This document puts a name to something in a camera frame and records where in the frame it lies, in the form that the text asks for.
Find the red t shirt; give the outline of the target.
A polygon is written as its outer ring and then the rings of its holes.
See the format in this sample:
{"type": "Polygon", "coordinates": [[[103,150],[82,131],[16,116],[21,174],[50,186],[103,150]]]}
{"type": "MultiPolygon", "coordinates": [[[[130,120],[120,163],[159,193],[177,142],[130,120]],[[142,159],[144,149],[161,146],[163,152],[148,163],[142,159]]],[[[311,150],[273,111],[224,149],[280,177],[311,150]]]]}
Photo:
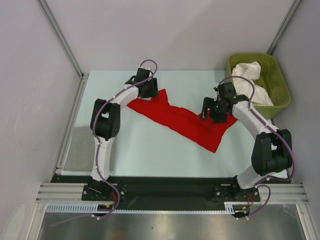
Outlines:
{"type": "Polygon", "coordinates": [[[201,120],[200,115],[186,108],[170,105],[165,89],[160,90],[158,96],[150,100],[135,99],[127,106],[212,153],[217,152],[227,129],[237,122],[237,119],[230,114],[226,123],[213,123],[209,118],[201,120]]]}

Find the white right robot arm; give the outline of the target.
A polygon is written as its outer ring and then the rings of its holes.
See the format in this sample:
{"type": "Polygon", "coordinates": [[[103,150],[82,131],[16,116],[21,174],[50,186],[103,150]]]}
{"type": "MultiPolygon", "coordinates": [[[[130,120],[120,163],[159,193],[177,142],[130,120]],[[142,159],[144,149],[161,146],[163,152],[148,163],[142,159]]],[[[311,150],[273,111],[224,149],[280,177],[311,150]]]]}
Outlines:
{"type": "Polygon", "coordinates": [[[237,94],[231,82],[221,83],[216,88],[217,98],[203,99],[200,118],[211,118],[213,123],[226,123],[229,115],[235,117],[249,131],[254,139],[251,164],[233,178],[230,194],[242,201],[249,190],[258,184],[274,178],[294,166],[292,135],[287,129],[279,129],[251,105],[251,98],[237,94]]]}

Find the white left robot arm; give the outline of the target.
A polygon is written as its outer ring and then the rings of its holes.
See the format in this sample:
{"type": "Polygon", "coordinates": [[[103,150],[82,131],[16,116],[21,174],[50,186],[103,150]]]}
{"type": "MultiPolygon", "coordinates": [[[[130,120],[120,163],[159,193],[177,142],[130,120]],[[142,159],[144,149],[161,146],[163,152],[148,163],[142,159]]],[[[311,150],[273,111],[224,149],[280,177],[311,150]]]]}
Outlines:
{"type": "Polygon", "coordinates": [[[100,200],[110,196],[110,160],[113,143],[121,127],[121,110],[133,100],[159,95],[157,70],[140,66],[123,88],[108,100],[96,99],[93,106],[90,129],[94,136],[93,168],[88,182],[89,189],[100,200]]]}

